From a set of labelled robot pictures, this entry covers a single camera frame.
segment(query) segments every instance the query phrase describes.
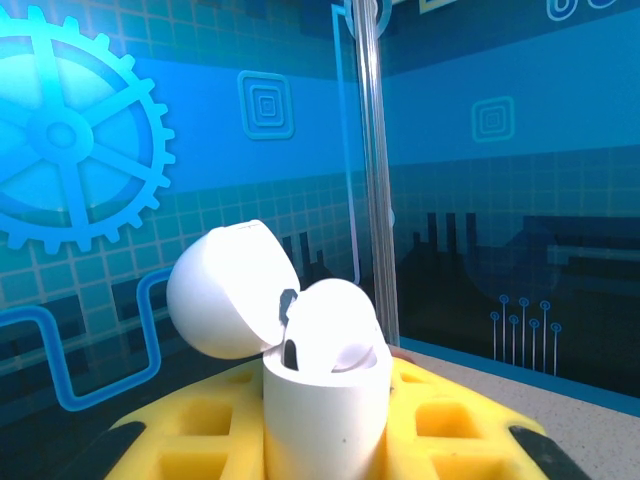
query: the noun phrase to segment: table surface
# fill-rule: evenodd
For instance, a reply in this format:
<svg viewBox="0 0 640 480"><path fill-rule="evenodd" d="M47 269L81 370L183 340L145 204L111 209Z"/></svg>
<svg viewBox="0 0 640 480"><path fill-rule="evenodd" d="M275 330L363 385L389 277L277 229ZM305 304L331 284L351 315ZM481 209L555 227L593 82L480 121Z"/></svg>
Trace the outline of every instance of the table surface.
<svg viewBox="0 0 640 480"><path fill-rule="evenodd" d="M640 418L437 358L402 353L420 367L536 420L593 480L640 479Z"/></svg>

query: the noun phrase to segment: blue gear icon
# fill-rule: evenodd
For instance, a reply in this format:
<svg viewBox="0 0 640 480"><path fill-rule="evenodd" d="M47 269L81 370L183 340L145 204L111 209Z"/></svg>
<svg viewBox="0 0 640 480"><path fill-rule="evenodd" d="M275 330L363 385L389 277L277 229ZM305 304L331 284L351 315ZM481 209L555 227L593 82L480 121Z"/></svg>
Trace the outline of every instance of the blue gear icon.
<svg viewBox="0 0 640 480"><path fill-rule="evenodd" d="M133 57L118 57L111 53L106 35L99 34L90 39L80 34L78 22L73 17L67 17L59 26L48 23L38 7L29 7L27 19L12 19L0 7L0 40L8 37L31 38L42 105L32 111L0 98L0 120L23 129L27 138L26 145L0 155L0 186L8 180L21 180L24 177L18 178L18 175L45 161L57 169L69 218L68 226L39 225L0 211L0 230L8 233L9 248L19 249L29 239L40 240L47 253L55 254L65 242L75 242L82 252L89 251L92 239L100 236L117 242L120 239L118 229L126 224L140 227L140 212L146 207L158 208L156 190L170 185L163 172L167 164L175 162L175 157L166 151L166 142L174 138L174 132L162 124L166 105L157 104L151 98L154 82L138 78L133 72ZM54 44L68 45L93 56L115 72L125 87L81 112L67 106ZM141 105L151 132L153 150L149 166L100 144L94 136L96 127L134 103ZM88 192L83 189L79 174L80 163L89 157L142 181L140 190L123 208L93 222L86 207ZM42 187L36 184L29 188Z"/></svg>

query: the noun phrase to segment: white earbud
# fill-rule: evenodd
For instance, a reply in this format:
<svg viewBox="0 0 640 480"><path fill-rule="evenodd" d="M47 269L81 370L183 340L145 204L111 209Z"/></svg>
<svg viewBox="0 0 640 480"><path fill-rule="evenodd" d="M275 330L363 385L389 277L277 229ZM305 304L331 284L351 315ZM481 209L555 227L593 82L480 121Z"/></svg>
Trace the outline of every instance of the white earbud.
<svg viewBox="0 0 640 480"><path fill-rule="evenodd" d="M285 366L317 375L367 363L384 341L367 294L351 282L327 279L301 292L286 314Z"/></svg>

